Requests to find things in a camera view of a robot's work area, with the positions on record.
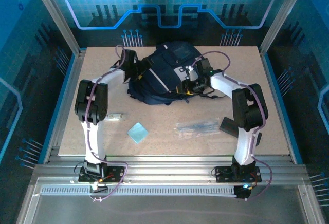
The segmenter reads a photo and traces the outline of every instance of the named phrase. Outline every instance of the glass panel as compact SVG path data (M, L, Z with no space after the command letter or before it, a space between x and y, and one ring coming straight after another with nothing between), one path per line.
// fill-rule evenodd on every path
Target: glass panel
M329 174L328 35L329 0L297 0L268 52L310 175Z
M41 0L0 0L0 14L0 219L15 223L71 51Z
M151 46L172 39L260 45L283 0L56 1L80 47L89 47Z

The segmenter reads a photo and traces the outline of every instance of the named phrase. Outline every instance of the navy backpack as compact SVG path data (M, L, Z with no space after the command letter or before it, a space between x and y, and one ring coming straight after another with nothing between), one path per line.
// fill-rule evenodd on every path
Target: navy backpack
M185 100L188 103L187 99L195 95L179 94L176 87L188 79L186 67L191 66L200 55L201 53L187 42L174 41L156 46L155 52L147 57L153 66L140 79L129 81L127 93L149 105L169 105L177 100ZM194 70L200 77L196 65Z

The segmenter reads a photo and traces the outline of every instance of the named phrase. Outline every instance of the metal base plate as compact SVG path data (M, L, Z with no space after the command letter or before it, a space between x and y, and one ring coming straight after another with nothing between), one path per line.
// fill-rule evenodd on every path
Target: metal base plate
M123 166L108 166L107 167L107 175L113 174L113 176L106 178L103 180L103 182L119 182L121 180L121 177L124 173L124 167ZM94 175L87 174L85 172L84 167L81 167L80 174L79 174L79 182L95 182L95 180L98 180L99 178L95 177Z
M262 182L261 172L259 167L255 167L255 170L251 174L246 174L241 176L241 180L237 180L234 176L234 173L230 166L216 166L215 168L215 176L217 183L253 183Z

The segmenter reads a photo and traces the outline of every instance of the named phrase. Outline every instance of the enclosure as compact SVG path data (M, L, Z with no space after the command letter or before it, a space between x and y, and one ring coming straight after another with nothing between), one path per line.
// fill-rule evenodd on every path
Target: enclosure
M4 223L326 223L329 141L329 0L0 0L0 167ZM75 114L79 82L159 44L186 41L229 55L227 74L260 84L269 112L255 156L253 201L227 197L212 169L230 165L237 138L184 133L233 118L232 100L193 97L146 105L120 84L108 93L108 161L125 161L123 184L93 203L78 183L86 152ZM207 55L224 69L223 55ZM128 131L148 132L135 142Z

